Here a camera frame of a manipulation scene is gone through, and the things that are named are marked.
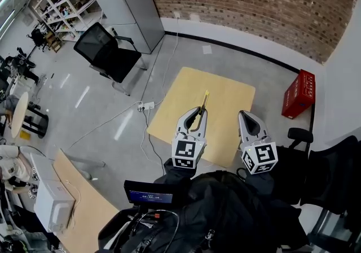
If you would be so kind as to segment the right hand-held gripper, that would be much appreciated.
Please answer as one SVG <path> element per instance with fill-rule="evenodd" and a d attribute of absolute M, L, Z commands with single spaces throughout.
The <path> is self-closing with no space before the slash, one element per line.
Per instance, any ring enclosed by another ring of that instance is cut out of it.
<path fill-rule="evenodd" d="M 238 121 L 240 136 L 238 149 L 249 173 L 254 175 L 272 170 L 278 162 L 278 154 L 276 143 L 268 136 L 264 121 L 244 110 L 239 111 Z"/>

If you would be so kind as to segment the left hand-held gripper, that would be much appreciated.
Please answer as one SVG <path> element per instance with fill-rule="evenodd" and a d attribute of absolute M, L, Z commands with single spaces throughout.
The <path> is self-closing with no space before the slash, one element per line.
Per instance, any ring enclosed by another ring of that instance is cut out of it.
<path fill-rule="evenodd" d="M 191 127 L 198 116 L 198 125 L 192 130 Z M 171 142 L 171 159 L 174 167 L 196 169 L 207 145 L 205 139 L 207 119 L 206 108 L 201 109 L 200 106 L 190 109 L 178 119 L 176 135 Z"/>

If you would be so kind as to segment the person's right forearm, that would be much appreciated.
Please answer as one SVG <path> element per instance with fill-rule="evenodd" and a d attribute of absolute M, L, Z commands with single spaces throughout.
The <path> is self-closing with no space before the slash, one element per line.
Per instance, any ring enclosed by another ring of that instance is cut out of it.
<path fill-rule="evenodd" d="M 275 181 L 268 172 L 249 174 L 245 178 L 245 183 L 255 188 L 261 195 L 272 195 L 275 187 Z"/>

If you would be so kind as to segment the person's left forearm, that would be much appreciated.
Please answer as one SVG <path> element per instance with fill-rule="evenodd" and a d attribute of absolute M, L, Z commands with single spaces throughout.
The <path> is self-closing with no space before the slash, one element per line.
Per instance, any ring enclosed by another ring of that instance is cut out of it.
<path fill-rule="evenodd" d="M 196 174 L 196 169 L 174 167 L 172 158 L 164 163 L 164 170 L 165 174 L 156 179 L 154 184 L 188 186 Z"/>

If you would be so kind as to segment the red box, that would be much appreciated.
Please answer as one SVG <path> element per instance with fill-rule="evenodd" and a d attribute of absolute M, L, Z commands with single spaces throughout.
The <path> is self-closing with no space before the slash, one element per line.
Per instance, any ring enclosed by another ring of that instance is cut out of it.
<path fill-rule="evenodd" d="M 315 103 L 315 75 L 300 70 L 296 79 L 284 93 L 281 114 L 294 119 Z"/>

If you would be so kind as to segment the black chest-mounted screen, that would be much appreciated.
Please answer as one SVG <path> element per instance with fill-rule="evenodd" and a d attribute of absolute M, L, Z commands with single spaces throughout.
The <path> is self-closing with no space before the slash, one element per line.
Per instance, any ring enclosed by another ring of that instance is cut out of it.
<path fill-rule="evenodd" d="M 177 208 L 186 198 L 185 191 L 178 185 L 125 180 L 124 190 L 129 203 L 146 208 Z"/>

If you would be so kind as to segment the person's black jacket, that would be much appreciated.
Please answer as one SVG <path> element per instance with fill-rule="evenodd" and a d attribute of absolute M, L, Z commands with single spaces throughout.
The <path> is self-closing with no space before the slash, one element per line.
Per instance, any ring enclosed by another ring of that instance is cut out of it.
<path fill-rule="evenodd" d="M 95 253 L 283 253 L 309 245 L 300 211 L 227 171 L 191 178 L 184 204 L 131 204 L 99 232 Z"/>

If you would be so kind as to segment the black mesh visitor chair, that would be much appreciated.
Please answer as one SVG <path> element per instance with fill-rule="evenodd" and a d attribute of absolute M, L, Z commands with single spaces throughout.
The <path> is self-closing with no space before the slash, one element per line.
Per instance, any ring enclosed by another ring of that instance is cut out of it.
<path fill-rule="evenodd" d="M 90 68 L 110 79 L 115 90 L 129 96 L 130 93 L 122 86 L 124 79 L 134 67 L 146 71 L 147 66 L 136 47 L 132 50 L 120 48 L 119 41 L 134 46 L 131 38 L 112 35 L 96 22 L 81 35 L 73 49 L 89 62 Z"/>

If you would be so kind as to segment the long wooden desk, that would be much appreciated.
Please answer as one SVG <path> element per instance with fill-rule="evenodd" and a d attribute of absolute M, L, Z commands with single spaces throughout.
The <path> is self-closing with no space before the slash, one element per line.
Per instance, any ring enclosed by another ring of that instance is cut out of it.
<path fill-rule="evenodd" d="M 56 153 L 53 168 L 75 199 L 69 225 L 57 237 L 67 253 L 94 253 L 98 250 L 99 232 L 118 209 L 84 178 L 62 150 Z"/>

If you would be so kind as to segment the white box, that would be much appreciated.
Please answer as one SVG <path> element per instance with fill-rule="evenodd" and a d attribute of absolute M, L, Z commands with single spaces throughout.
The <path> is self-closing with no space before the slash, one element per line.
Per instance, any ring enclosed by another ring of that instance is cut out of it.
<path fill-rule="evenodd" d="M 33 173 L 40 181 L 60 181 L 50 159 L 35 153 L 30 153 L 30 158 L 33 165 Z"/>

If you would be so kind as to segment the small wooden stool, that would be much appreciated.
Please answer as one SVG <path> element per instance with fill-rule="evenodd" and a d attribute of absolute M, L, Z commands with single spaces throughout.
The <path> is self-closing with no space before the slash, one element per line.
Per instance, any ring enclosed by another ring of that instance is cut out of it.
<path fill-rule="evenodd" d="M 52 50 L 54 53 L 57 53 L 61 48 L 61 41 L 49 31 L 44 35 L 44 39 L 47 42 L 48 50 Z"/>

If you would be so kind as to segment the white microwave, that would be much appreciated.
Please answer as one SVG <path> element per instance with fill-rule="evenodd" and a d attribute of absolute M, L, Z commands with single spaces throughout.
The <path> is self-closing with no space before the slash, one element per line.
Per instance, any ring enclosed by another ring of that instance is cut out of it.
<path fill-rule="evenodd" d="M 56 233 L 67 228 L 74 201 L 60 181 L 39 183 L 34 212 L 45 231 Z"/>

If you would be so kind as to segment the white storage shelf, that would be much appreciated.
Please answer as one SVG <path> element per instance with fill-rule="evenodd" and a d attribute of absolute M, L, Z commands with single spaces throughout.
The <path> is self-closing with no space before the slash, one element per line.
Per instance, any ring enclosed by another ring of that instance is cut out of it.
<path fill-rule="evenodd" d="M 76 42 L 103 15 L 96 0 L 34 0 L 31 8 L 61 41 Z"/>

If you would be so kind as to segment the round white table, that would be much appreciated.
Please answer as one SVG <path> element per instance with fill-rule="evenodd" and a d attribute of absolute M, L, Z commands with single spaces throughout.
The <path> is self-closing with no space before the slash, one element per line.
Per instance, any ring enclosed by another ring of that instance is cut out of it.
<path fill-rule="evenodd" d="M 39 116 L 39 123 L 30 121 L 26 115 L 27 111 Z M 14 110 L 11 124 L 12 138 L 18 137 L 22 129 L 35 133 L 39 138 L 43 138 L 46 135 L 48 124 L 49 117 L 41 113 L 38 109 L 31 108 L 29 104 L 29 93 L 27 91 L 24 92 Z"/>

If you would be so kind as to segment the black swivel chair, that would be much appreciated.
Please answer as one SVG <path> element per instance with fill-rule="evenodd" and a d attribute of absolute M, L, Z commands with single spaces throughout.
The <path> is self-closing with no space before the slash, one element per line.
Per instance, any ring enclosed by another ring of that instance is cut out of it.
<path fill-rule="evenodd" d="M 32 39 L 34 44 L 39 49 L 42 49 L 42 51 L 45 50 L 45 47 L 47 46 L 47 41 L 44 34 L 38 28 L 33 29 L 31 35 L 27 34 L 27 37 Z"/>

